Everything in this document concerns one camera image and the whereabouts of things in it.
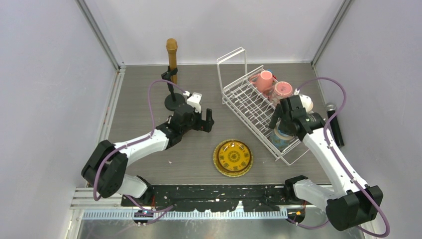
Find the blue patterned bowl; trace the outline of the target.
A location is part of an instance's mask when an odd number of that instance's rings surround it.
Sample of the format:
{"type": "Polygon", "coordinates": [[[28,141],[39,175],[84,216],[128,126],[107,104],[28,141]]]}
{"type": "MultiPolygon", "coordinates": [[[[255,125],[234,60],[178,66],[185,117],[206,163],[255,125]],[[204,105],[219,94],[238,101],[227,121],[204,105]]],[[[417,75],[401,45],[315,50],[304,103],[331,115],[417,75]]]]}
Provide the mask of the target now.
{"type": "Polygon", "coordinates": [[[290,142],[294,139],[293,136],[283,133],[279,130],[279,122],[276,124],[274,130],[269,136],[269,141],[279,150],[285,150],[290,142]]]}

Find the cream floral cup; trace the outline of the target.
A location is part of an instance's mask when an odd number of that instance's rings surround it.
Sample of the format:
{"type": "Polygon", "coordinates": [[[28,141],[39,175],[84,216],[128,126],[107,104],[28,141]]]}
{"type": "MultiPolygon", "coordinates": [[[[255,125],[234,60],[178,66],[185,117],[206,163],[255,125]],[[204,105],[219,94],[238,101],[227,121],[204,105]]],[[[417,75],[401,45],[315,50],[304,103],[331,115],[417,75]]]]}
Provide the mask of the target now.
{"type": "Polygon", "coordinates": [[[313,112],[314,103],[309,96],[299,94],[303,107],[306,109],[307,113],[313,112]]]}

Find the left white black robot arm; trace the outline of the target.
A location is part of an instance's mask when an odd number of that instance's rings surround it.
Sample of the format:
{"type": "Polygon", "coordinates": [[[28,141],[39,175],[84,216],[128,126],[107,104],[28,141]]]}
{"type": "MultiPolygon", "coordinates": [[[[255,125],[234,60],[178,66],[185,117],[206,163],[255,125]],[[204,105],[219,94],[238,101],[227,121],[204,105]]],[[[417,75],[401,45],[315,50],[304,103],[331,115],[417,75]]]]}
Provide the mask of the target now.
{"type": "Polygon", "coordinates": [[[178,106],[167,121],[155,127],[153,133],[120,143],[101,141],[81,171],[81,176],[103,198],[113,194],[133,197],[141,206],[152,202],[150,184],[140,176],[126,173],[128,166],[155,152],[167,150],[181,142],[191,130],[210,132],[214,120],[212,109],[207,109],[206,118],[188,104],[178,106]]]}

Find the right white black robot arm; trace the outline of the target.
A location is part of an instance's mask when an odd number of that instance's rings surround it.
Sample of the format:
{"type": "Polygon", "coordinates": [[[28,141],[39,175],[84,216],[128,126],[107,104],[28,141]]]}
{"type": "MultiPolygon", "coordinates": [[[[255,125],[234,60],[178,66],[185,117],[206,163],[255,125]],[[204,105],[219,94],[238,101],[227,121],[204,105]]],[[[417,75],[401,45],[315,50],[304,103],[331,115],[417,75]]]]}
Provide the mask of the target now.
{"type": "Polygon", "coordinates": [[[326,213],[339,231],[374,220],[383,199],[378,186],[369,186],[337,147],[325,120],[308,113],[300,96],[280,100],[269,128],[298,138],[316,157],[328,176],[332,190],[313,183],[304,175],[285,181],[284,198],[290,204],[307,201],[326,213]]]}

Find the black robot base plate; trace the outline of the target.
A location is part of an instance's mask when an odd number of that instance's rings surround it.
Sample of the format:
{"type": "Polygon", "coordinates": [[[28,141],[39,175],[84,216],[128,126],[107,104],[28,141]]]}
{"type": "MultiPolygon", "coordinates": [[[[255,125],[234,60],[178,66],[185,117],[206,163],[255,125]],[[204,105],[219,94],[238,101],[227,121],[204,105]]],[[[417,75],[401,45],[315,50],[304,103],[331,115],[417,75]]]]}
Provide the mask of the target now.
{"type": "Polygon", "coordinates": [[[298,205],[301,208],[310,203],[289,199],[283,185],[153,185],[146,195],[135,200],[142,206],[173,211],[232,212],[242,205],[245,212],[274,212],[278,206],[298,205]]]}

